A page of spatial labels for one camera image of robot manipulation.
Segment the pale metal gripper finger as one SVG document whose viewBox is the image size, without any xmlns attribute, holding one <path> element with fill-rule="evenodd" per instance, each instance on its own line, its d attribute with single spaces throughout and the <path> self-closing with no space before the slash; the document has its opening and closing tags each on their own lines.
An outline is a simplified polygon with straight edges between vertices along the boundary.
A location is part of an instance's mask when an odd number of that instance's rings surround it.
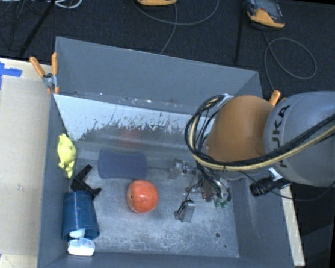
<svg viewBox="0 0 335 268">
<path fill-rule="evenodd" d="M 169 173 L 169 180 L 176 180 L 181 175 L 195 175 L 197 168 L 190 161 L 175 159 Z"/>
<path fill-rule="evenodd" d="M 182 223 L 190 223 L 194 215 L 195 205 L 192 199 L 182 201 L 180 207 L 174 212 L 175 219 Z"/>
</svg>

